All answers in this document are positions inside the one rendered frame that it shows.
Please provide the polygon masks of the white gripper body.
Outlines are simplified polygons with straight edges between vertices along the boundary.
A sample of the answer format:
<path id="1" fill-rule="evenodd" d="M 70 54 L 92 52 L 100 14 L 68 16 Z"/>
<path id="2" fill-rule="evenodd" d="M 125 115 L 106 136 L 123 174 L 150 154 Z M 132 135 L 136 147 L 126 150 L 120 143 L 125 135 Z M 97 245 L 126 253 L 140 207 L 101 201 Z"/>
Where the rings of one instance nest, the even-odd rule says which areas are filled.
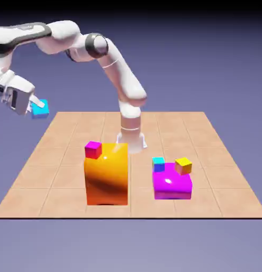
<path id="1" fill-rule="evenodd" d="M 7 85 L 7 105 L 18 115 L 25 115 L 29 105 L 30 96 L 34 93 L 35 86 L 28 80 L 15 75 Z"/>

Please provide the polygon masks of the small magenta cube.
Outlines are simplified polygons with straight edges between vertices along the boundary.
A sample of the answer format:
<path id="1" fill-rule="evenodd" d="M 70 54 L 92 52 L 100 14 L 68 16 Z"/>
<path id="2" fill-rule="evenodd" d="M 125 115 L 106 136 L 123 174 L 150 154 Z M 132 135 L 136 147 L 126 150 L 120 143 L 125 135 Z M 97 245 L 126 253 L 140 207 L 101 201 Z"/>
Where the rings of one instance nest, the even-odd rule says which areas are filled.
<path id="1" fill-rule="evenodd" d="M 98 159 L 102 154 L 102 143 L 89 141 L 85 147 L 85 156 L 90 159 Z"/>

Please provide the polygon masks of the small cyan blue cube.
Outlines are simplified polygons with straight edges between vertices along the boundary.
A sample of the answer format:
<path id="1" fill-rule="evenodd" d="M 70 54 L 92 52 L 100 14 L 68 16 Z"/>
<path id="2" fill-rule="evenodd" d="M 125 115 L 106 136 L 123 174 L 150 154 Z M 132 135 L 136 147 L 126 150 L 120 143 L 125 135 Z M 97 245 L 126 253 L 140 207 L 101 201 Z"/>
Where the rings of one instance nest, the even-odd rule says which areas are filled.
<path id="1" fill-rule="evenodd" d="M 165 160 L 163 157 L 152 158 L 153 172 L 162 172 L 165 170 Z"/>

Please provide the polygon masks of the small yellow cube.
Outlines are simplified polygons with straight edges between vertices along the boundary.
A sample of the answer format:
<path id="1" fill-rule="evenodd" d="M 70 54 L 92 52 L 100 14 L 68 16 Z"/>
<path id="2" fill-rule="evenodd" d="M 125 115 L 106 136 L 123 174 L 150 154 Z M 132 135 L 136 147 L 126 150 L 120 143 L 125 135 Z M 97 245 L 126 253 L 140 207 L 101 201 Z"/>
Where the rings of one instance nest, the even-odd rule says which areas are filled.
<path id="1" fill-rule="evenodd" d="M 180 175 L 187 175 L 191 173 L 192 162 L 186 157 L 175 160 L 175 170 Z"/>

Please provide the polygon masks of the large orange box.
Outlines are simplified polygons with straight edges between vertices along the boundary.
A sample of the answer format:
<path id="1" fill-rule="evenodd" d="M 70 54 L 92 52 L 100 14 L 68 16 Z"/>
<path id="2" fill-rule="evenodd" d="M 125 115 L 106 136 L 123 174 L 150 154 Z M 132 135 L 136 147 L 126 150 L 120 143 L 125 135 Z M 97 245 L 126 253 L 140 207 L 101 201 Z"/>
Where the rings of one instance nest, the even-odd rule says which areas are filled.
<path id="1" fill-rule="evenodd" d="M 84 159 L 87 204 L 128 204 L 128 145 L 102 143 L 98 159 Z"/>

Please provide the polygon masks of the large magenta box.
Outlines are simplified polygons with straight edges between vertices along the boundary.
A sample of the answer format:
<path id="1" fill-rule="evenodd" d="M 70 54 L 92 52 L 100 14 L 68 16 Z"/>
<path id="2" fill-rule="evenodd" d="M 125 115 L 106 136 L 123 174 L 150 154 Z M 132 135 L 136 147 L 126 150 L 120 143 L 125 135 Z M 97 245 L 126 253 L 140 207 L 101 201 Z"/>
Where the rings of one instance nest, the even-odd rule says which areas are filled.
<path id="1" fill-rule="evenodd" d="M 191 199 L 192 180 L 189 174 L 180 175 L 174 163 L 165 163 L 165 170 L 152 173 L 154 197 L 158 199 Z"/>

